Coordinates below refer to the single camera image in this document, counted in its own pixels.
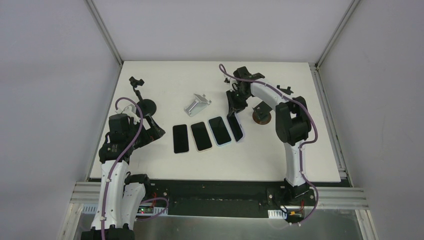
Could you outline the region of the black round-base phone stand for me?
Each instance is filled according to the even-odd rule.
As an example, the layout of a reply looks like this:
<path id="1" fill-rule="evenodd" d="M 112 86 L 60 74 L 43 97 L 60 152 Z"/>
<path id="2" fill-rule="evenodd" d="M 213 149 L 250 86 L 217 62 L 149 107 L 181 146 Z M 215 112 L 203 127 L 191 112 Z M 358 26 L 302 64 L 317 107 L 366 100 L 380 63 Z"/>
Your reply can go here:
<path id="1" fill-rule="evenodd" d="M 141 108 L 143 116 L 151 115 L 153 116 L 157 111 L 157 105 L 151 99 L 143 98 L 141 92 L 137 89 L 137 87 L 142 87 L 145 82 L 143 79 L 136 79 L 133 76 L 129 78 L 130 85 L 138 98 L 137 105 Z"/>

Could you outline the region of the white folding phone stand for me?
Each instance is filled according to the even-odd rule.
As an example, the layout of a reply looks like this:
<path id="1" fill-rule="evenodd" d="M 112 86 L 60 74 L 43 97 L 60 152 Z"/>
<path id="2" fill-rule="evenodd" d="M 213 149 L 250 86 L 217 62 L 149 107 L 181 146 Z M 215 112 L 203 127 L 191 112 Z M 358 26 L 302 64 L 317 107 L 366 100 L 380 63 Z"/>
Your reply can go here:
<path id="1" fill-rule="evenodd" d="M 194 100 L 184 108 L 184 112 L 189 116 L 189 117 L 194 117 L 195 115 L 197 115 L 199 112 L 201 112 L 202 110 L 204 110 L 207 106 L 209 106 L 212 101 L 208 100 L 206 98 L 206 96 L 194 93 Z"/>

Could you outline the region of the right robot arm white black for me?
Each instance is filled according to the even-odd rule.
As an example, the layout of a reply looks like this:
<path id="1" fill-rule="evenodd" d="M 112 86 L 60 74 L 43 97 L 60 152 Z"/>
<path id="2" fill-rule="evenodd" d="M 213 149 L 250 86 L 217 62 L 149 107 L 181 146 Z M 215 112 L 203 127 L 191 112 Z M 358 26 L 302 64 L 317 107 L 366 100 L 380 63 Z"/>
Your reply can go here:
<path id="1" fill-rule="evenodd" d="M 248 106 L 248 98 L 261 99 L 267 106 L 265 114 L 275 112 L 275 132 L 284 145 L 286 159 L 283 196 L 288 204 L 298 204 L 310 189 L 305 174 L 304 145 L 308 143 L 310 131 L 316 130 L 305 99 L 301 96 L 291 98 L 293 92 L 290 87 L 273 86 L 263 74 L 251 74 L 245 66 L 237 68 L 232 75 L 227 73 L 223 64 L 219 65 L 219 69 L 226 76 L 225 82 L 230 85 L 226 92 L 226 119 L 236 141 L 240 141 L 244 134 L 237 114 Z"/>

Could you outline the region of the lavender phone black screen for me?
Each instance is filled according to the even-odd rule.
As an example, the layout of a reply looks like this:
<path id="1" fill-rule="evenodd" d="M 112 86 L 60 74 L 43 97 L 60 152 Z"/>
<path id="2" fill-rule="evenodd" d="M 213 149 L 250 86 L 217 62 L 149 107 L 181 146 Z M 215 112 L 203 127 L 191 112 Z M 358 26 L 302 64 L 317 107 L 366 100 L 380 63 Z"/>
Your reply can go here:
<path id="1" fill-rule="evenodd" d="M 174 125 L 172 127 L 173 152 L 175 154 L 187 153 L 189 151 L 188 129 L 186 124 Z"/>

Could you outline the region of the light blue phone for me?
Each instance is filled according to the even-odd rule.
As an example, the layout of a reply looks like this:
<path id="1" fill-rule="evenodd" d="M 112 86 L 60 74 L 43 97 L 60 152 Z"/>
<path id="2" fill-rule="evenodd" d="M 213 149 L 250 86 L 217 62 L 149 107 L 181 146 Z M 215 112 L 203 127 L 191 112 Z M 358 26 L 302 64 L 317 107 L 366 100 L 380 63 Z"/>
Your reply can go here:
<path id="1" fill-rule="evenodd" d="M 232 141 L 224 119 L 221 116 L 209 119 L 208 124 L 217 146 L 223 146 L 229 144 Z"/>

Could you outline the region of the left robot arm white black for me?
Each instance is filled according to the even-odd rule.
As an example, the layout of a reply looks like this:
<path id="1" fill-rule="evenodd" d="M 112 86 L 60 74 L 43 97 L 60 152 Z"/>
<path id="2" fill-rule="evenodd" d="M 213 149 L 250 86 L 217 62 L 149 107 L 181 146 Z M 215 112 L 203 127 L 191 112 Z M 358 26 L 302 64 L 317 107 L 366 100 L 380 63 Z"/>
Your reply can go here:
<path id="1" fill-rule="evenodd" d="M 146 174 L 131 174 L 134 150 L 160 139 L 165 131 L 150 114 L 119 113 L 109 117 L 109 131 L 99 150 L 101 182 L 98 206 L 90 229 L 82 240 L 133 240 L 134 223 L 141 202 L 152 198 Z"/>

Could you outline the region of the cream phone black screen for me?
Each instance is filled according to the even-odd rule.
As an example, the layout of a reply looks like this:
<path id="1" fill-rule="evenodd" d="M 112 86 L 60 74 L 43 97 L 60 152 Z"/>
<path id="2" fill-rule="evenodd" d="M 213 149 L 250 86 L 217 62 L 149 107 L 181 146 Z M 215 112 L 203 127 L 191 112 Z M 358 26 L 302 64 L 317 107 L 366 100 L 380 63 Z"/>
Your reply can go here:
<path id="1" fill-rule="evenodd" d="M 203 121 L 192 124 L 190 129 L 197 151 L 203 152 L 212 148 L 212 142 Z"/>

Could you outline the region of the lavender phone seen edge-on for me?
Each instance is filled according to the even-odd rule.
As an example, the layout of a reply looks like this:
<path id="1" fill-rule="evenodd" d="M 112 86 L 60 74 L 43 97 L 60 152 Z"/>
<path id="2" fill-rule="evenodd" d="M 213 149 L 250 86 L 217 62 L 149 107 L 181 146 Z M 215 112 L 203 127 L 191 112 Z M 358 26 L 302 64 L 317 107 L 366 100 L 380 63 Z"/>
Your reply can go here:
<path id="1" fill-rule="evenodd" d="M 229 127 L 231 129 L 231 132 L 233 134 L 234 140 L 237 143 L 240 142 L 244 138 L 245 132 L 243 127 L 240 124 L 238 115 L 236 113 L 231 113 L 226 118 L 227 118 Z"/>

